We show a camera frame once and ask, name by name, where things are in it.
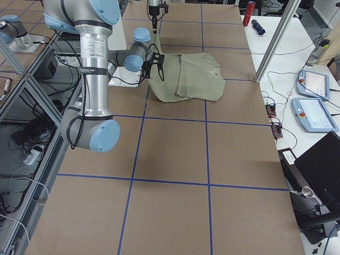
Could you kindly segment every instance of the grid line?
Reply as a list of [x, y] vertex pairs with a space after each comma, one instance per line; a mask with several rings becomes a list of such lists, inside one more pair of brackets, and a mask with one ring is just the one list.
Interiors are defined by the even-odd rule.
[[145, 113], [146, 113], [146, 108], [147, 108], [147, 101], [148, 101], [148, 98], [149, 98], [149, 91], [150, 91], [150, 87], [148, 88], [146, 99], [145, 99], [143, 118], [142, 118], [142, 123], [141, 123], [140, 131], [139, 131], [139, 137], [138, 137], [137, 149], [136, 149], [136, 154], [135, 154], [134, 163], [133, 163], [133, 170], [132, 170], [132, 174], [131, 174], [129, 192], [127, 194], [127, 201], [126, 201], [126, 206], [125, 206], [123, 225], [122, 225], [121, 237], [120, 237], [120, 240], [119, 240], [117, 255], [121, 254], [121, 249], [122, 249], [122, 244], [123, 244], [126, 218], [128, 217], [128, 210], [129, 210], [130, 198], [131, 198], [131, 193], [132, 193], [132, 186], [133, 186], [133, 181], [134, 181], [134, 173], [135, 173], [136, 166], [137, 166], [139, 147], [140, 147], [140, 142], [141, 142], [141, 139], [142, 139], [143, 126], [144, 126], [144, 121], [145, 121]]
[[[122, 20], [134, 20], [134, 21], [148, 21], [147, 19], [131, 19], [131, 18], [122, 18]], [[205, 21], [178, 21], [178, 20], [164, 20], [164, 22], [176, 22], [176, 23], [196, 23], [196, 24], [223, 24], [223, 25], [236, 25], [240, 26], [241, 23], [228, 23], [228, 22], [205, 22]]]
[[219, 183], [210, 183], [210, 184], [208, 184], [208, 183], [200, 183], [200, 182], [181, 182], [181, 181], [167, 181], [167, 180], [152, 180], [152, 179], [142, 179], [142, 178], [127, 178], [127, 177], [105, 176], [105, 175], [58, 173], [58, 176], [94, 178], [94, 179], [111, 179], [111, 180], [134, 181], [134, 182], [152, 182], [152, 183], [165, 183], [165, 184], [179, 184], [179, 185], [192, 185], [192, 186], [210, 186], [210, 187], [232, 188], [232, 189], [267, 190], [267, 191], [289, 191], [289, 189], [284, 189], [284, 188], [231, 185], [231, 184], [219, 184]]
[[8, 6], [6, 6], [6, 7], [3, 8], [3, 9], [1, 9], [0, 13], [2, 13], [2, 11], [7, 10], [7, 8], [8, 8], [11, 4], [13, 4], [14, 1], [15, 1], [15, 0], [12, 0]]
[[184, 118], [162, 118], [162, 117], [149, 117], [149, 116], [134, 116], [134, 115], [119, 115], [114, 114], [114, 117], [126, 117], [126, 118], [145, 118], [149, 120], [162, 120], [162, 121], [187, 121], [187, 122], [201, 122], [201, 123], [217, 123], [217, 124], [233, 124], [233, 125], [249, 125], [249, 126], [270, 126], [270, 124], [259, 123], [245, 123], [245, 122], [231, 122], [231, 121], [209, 121], [209, 120], [190, 120]]

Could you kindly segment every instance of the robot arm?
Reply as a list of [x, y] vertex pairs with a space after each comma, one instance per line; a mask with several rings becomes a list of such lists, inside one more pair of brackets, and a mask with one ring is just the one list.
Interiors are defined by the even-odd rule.
[[121, 17], [117, 0], [44, 0], [44, 7], [50, 28], [80, 34], [82, 98], [66, 109], [62, 137], [73, 147], [109, 151], [118, 141], [120, 127], [108, 109], [108, 76], [120, 65], [140, 70], [150, 34], [137, 29], [129, 50], [109, 51], [107, 39]]
[[152, 29], [154, 33], [157, 33], [157, 16], [160, 15], [160, 9], [164, 8], [164, 13], [168, 13], [169, 5], [161, 0], [148, 0], [148, 14], [152, 16]]
[[16, 15], [6, 15], [0, 18], [0, 38], [9, 44], [13, 39], [19, 47], [25, 48], [33, 44], [33, 40]]

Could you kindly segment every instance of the cable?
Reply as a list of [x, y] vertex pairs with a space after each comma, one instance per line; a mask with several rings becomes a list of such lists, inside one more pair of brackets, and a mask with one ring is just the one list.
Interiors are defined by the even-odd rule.
[[26, 227], [25, 227], [20, 221], [18, 221], [18, 220], [16, 220], [16, 219], [9, 218], [9, 217], [7, 217], [7, 216], [5, 216], [5, 215], [2, 215], [2, 214], [0, 214], [0, 216], [1, 216], [1, 217], [4, 217], [4, 218], [6, 218], [6, 219], [12, 220], [12, 221], [14, 221], [14, 222], [19, 223], [19, 224], [23, 227], [23, 229], [25, 230], [25, 233], [26, 233], [26, 236], [27, 236], [28, 244], [30, 243], [30, 237], [29, 237], [29, 235], [28, 235], [27, 229], [26, 229]]
[[325, 245], [325, 249], [324, 249], [324, 252], [322, 255], [325, 255], [326, 254], [326, 251], [327, 251], [327, 247], [328, 247], [328, 243], [329, 243], [329, 239], [331, 238], [332, 234], [333, 234], [333, 231], [338, 228], [340, 226], [340, 223], [339, 224], [336, 224], [330, 231], [328, 237], [327, 237], [327, 242], [326, 242], [326, 245]]
[[295, 149], [295, 147], [298, 145], [298, 139], [297, 137], [295, 136], [295, 134], [293, 134], [291, 131], [289, 131], [288, 129], [285, 129], [284, 127], [282, 127], [282, 129], [286, 130], [287, 132], [289, 132], [290, 134], [292, 134], [292, 136], [295, 138], [295, 145], [294, 147], [292, 148], [292, 150]]
[[31, 178], [27, 178], [27, 177], [18, 177], [18, 178], [11, 178], [11, 179], [3, 179], [3, 180], [6, 180], [6, 181], [12, 181], [12, 180], [28, 180], [28, 181], [31, 181], [31, 182], [34, 182], [34, 183], [37, 183], [37, 184], [40, 184], [41, 186], [43, 186], [46, 190], [46, 193], [47, 193], [47, 196], [49, 197], [49, 191], [48, 191], [48, 188], [47, 186], [45, 186], [44, 184], [42, 184], [41, 182], [37, 182]]
[[122, 81], [122, 82], [125, 82], [125, 83], [128, 84], [128, 85], [137, 85], [137, 84], [141, 84], [142, 81], [145, 80], [145, 77], [143, 77], [143, 79], [141, 79], [139, 82], [136, 82], [136, 83], [129, 83], [129, 82], [126, 82], [126, 81], [122, 80], [121, 78], [119, 78], [119, 77], [117, 77], [117, 76], [112, 76], [111, 79], [113, 79], [113, 78], [118, 79], [118, 80], [120, 80], [120, 81]]

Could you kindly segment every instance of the metal pole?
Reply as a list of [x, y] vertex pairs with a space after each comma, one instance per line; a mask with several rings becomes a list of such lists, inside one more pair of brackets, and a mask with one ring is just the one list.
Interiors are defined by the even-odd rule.
[[0, 53], [4, 55], [4, 57], [9, 61], [9, 63], [15, 68], [18, 74], [23, 75], [25, 72], [25, 68], [17, 59], [17, 57], [12, 53], [10, 48], [5, 44], [0, 38]]
[[293, 17], [293, 15], [296, 12], [296, 9], [299, 7], [301, 0], [290, 0], [288, 2], [288, 6], [285, 9], [282, 18], [280, 20], [280, 23], [278, 24], [276, 31], [273, 35], [273, 38], [270, 41], [270, 44], [267, 48], [267, 51], [262, 59], [262, 62], [257, 70], [257, 73], [255, 75], [254, 81], [259, 83], [262, 79], [263, 75], [265, 74], [265, 71], [278, 47], [278, 44], [280, 43], [287, 27], [289, 26], [289, 23]]

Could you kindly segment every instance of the sticker label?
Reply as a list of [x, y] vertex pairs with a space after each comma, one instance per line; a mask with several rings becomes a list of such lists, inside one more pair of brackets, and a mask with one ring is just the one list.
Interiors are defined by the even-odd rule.
[[284, 151], [282, 154], [283, 154], [283, 156], [286, 158], [288, 164], [294, 165], [295, 158], [294, 158], [294, 156], [293, 156], [293, 154], [291, 153], [290, 150]]
[[102, 60], [107, 58], [105, 39], [97, 37], [81, 37], [80, 44], [81, 57], [100, 58]]

